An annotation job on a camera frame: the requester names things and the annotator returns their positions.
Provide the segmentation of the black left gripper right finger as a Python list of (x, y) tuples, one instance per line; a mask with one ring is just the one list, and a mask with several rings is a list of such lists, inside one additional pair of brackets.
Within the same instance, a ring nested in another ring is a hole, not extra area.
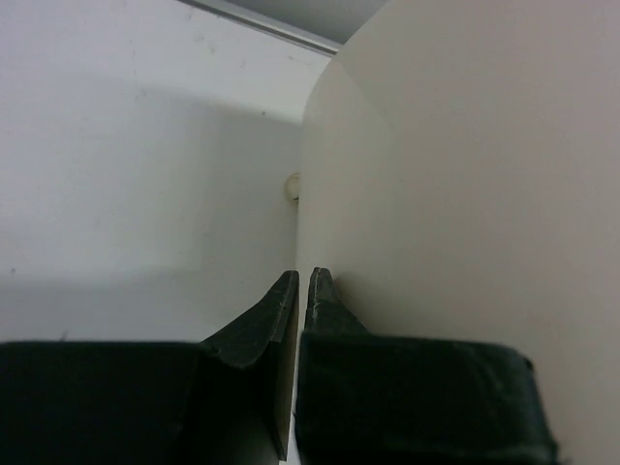
[(304, 464), (556, 464), (532, 362), (497, 344), (375, 335), (309, 281), (294, 432)]

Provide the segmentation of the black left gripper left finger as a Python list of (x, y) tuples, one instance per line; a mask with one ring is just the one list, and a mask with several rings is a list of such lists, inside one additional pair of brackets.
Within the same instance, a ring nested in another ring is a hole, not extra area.
[(199, 343), (1, 347), (5, 464), (276, 464), (288, 451), (298, 274)]

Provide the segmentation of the cream round drawer cabinet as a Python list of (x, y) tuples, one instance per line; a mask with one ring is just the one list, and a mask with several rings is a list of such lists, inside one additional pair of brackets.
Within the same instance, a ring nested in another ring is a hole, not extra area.
[(306, 104), (296, 266), (383, 334), (502, 343), (619, 460), (619, 5), (393, 1)]

